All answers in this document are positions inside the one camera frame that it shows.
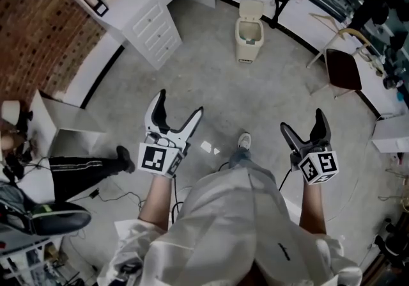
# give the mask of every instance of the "brown brick wall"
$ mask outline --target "brown brick wall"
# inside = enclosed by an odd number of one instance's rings
[[[0,0],[0,103],[64,92],[104,33],[74,0]]]

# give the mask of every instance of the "black baseboard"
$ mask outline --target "black baseboard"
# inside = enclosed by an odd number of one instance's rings
[[[232,0],[219,0],[219,1],[223,1],[234,7],[239,7],[240,5],[239,3],[232,1]],[[269,17],[266,17],[264,15],[261,17],[261,20],[266,22],[267,24],[270,24],[270,21],[271,21]],[[296,42],[298,42],[301,46],[305,47],[308,51],[312,52],[314,55],[317,55],[319,53],[319,50],[315,49],[313,46],[307,43],[304,39],[294,34],[294,32],[290,31],[289,29],[282,26],[281,24],[277,25],[277,29],[281,31],[282,33],[285,33],[290,38],[294,39]],[[323,55],[321,55],[320,60],[324,62]],[[378,119],[381,116],[381,114],[379,114],[378,110],[372,105],[369,99],[361,91],[356,91],[356,93],[360,97],[360,99],[362,99],[362,101],[366,104],[366,106],[371,110],[371,112],[375,115],[375,117]]]
[[[94,95],[95,90],[98,88],[98,86],[100,85],[102,79],[106,76],[106,74],[108,73],[109,69],[114,65],[115,61],[119,58],[119,56],[121,55],[121,53],[124,50],[124,46],[120,46],[116,52],[114,53],[114,55],[112,55],[112,57],[110,58],[110,60],[108,61],[108,63],[106,64],[106,66],[104,67],[104,69],[102,69],[100,75],[95,79],[94,84],[92,85],[92,87],[89,89],[88,94],[85,96],[85,99],[82,101],[82,104],[80,106],[81,109],[85,109],[86,106],[88,105],[89,100],[91,99],[92,95]]]

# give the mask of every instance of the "forearm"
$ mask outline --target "forearm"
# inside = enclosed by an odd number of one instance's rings
[[[327,233],[322,207],[321,185],[308,185],[304,182],[300,227],[312,234]]]
[[[154,176],[139,219],[167,230],[171,193],[172,180],[163,176]]]

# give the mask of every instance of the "black sneaker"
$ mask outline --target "black sneaker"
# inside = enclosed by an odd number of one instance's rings
[[[127,173],[132,173],[135,171],[135,163],[130,159],[129,151],[124,146],[117,146],[116,153],[118,154],[118,160],[125,163],[125,168],[123,171]]]

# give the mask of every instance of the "chair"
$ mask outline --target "chair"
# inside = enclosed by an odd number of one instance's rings
[[[343,51],[338,51],[337,49],[329,48],[335,42],[335,40],[338,37],[343,36],[344,33],[349,33],[350,35],[356,36],[357,38],[362,40],[364,44],[361,47],[357,48],[357,50],[352,54],[348,54]],[[359,31],[351,28],[339,30],[335,37],[333,37],[333,39],[331,39],[331,41],[322,49],[322,51],[320,51],[307,65],[307,68],[310,68],[311,65],[316,60],[318,60],[318,58],[322,54],[324,54],[325,65],[327,67],[327,72],[329,76],[329,83],[326,84],[324,87],[321,87],[320,89],[312,92],[311,95],[313,93],[316,93],[317,91],[320,91],[328,87],[330,84],[333,84],[334,86],[340,88],[347,89],[346,92],[338,96],[335,96],[334,97],[335,99],[337,99],[340,96],[346,95],[347,93],[351,93],[356,90],[361,90],[362,85],[360,83],[359,71],[357,63],[355,62],[355,59],[353,57],[367,46],[371,46],[371,43]]]
[[[90,221],[91,214],[79,205],[36,204],[19,188],[0,182],[0,227],[26,235],[55,236],[80,230]]]

